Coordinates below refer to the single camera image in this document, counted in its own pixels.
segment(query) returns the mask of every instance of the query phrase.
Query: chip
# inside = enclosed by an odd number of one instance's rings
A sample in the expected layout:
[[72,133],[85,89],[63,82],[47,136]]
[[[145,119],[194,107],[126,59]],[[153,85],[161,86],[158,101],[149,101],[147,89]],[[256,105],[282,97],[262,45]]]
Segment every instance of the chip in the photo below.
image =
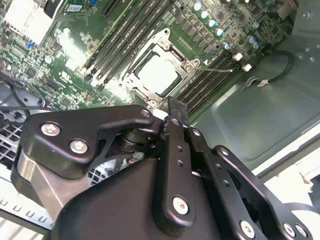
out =
[[196,43],[199,43],[201,39],[202,39],[202,36],[199,33],[197,33],[193,38],[193,41],[195,41]]
[[181,15],[179,15],[176,19],[175,19],[175,22],[177,23],[177,24],[182,24],[183,22],[185,21],[185,18],[184,18],[184,16],[181,16]]
[[33,78],[35,77],[35,75],[37,74],[37,71],[34,70],[32,67],[28,67],[28,69],[26,70],[25,74],[26,74],[29,78],[33,79]]
[[218,19],[223,19],[225,17],[225,15],[223,14],[223,12],[219,12],[217,15]]
[[183,30],[185,30],[185,31],[188,31],[188,30],[191,28],[191,24],[186,21],[186,22],[181,26],[181,28],[182,28]]
[[64,97],[64,98],[61,100],[61,103],[60,103],[60,104],[61,104],[61,106],[67,108],[67,107],[69,107],[69,105],[71,104],[71,101],[70,101],[68,98]]
[[189,37],[193,37],[196,33],[197,33],[197,30],[194,27],[192,27],[187,34]]
[[242,22],[243,20],[245,20],[245,15],[243,15],[242,13],[240,14],[240,16],[239,16],[239,20],[240,20],[240,22]]

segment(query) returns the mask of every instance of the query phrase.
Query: capacitor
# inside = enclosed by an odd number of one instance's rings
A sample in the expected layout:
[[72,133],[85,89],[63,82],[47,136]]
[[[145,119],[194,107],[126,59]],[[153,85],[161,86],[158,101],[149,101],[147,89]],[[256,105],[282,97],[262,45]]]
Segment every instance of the capacitor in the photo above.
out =
[[221,37],[221,36],[224,34],[224,31],[223,31],[221,28],[218,28],[218,29],[215,31],[215,34],[216,34],[218,37]]
[[248,41],[248,43],[250,43],[250,44],[254,44],[256,41],[257,41],[257,39],[254,37],[254,36],[248,36],[247,38],[246,38],[246,40]]
[[54,57],[50,56],[50,55],[47,55],[47,56],[44,57],[44,61],[47,64],[52,64],[54,62],[54,60],[55,60]]
[[201,3],[200,2],[196,2],[193,5],[193,10],[195,10],[196,12],[200,11],[201,10]]
[[258,49],[258,48],[261,47],[261,43],[258,42],[258,41],[256,41],[256,42],[252,45],[252,47],[253,47],[254,49]]
[[217,25],[217,22],[213,19],[209,20],[208,25],[210,28],[214,28]]
[[259,23],[257,22],[257,21],[255,21],[253,24],[252,24],[252,28],[253,29],[257,29],[257,28],[259,28]]
[[207,11],[203,11],[203,12],[201,13],[201,18],[202,18],[202,19],[206,19],[208,16],[209,16],[209,13],[208,13]]
[[225,42],[225,43],[223,44],[223,46],[224,46],[224,49],[226,49],[226,50],[229,50],[229,49],[231,48],[230,44],[227,43],[227,42]]

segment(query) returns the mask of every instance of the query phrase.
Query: blue capacitor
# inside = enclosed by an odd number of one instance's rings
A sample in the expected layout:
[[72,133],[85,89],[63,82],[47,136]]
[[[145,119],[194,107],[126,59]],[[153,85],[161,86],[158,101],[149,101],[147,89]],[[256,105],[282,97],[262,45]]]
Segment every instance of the blue capacitor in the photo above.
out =
[[27,48],[27,49],[33,48],[34,46],[35,46],[35,43],[32,42],[32,41],[28,41],[28,42],[26,43],[26,48]]
[[224,49],[226,49],[226,50],[229,50],[231,47],[230,44],[226,43],[226,42],[223,44],[223,46],[224,46]]
[[252,47],[253,47],[254,49],[258,49],[258,48],[261,47],[261,43],[258,42],[258,41],[256,41],[256,42],[252,45]]

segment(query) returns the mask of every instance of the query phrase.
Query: cylindrical capacitor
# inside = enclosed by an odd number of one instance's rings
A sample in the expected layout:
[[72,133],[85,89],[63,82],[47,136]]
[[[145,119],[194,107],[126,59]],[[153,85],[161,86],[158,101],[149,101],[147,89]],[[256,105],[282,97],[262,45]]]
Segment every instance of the cylindrical capacitor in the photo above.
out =
[[193,10],[198,12],[201,10],[201,3],[200,2],[196,2],[194,5],[193,5]]
[[216,34],[218,37],[221,37],[221,36],[224,34],[224,31],[223,31],[221,28],[218,28],[218,29],[215,31],[215,34]]
[[217,25],[217,22],[213,19],[209,20],[208,25],[210,28],[214,28]]
[[261,43],[258,42],[258,41],[256,41],[256,42],[252,45],[252,47],[253,47],[254,49],[258,49],[258,48],[261,47]]
[[226,49],[226,50],[229,50],[231,47],[230,44],[226,43],[226,42],[223,44],[223,46],[224,46],[224,49]]
[[247,38],[246,38],[246,40],[248,41],[248,43],[250,43],[250,44],[254,44],[256,41],[257,41],[257,39],[254,37],[254,36],[248,36]]
[[202,19],[206,19],[208,16],[209,16],[209,13],[208,13],[207,11],[203,11],[203,12],[201,13],[201,18],[202,18]]

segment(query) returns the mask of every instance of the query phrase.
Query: gray metal panel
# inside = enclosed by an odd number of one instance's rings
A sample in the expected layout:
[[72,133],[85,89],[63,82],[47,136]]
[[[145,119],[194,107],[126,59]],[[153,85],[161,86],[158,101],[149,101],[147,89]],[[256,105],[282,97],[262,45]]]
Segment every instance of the gray metal panel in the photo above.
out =
[[300,0],[292,35],[320,39],[320,1]]
[[[306,38],[287,38],[279,49],[301,56],[284,79],[241,89],[244,79],[193,123],[211,147],[226,145],[251,170],[320,121],[320,49]],[[285,58],[267,57],[248,77],[272,78],[286,64]]]

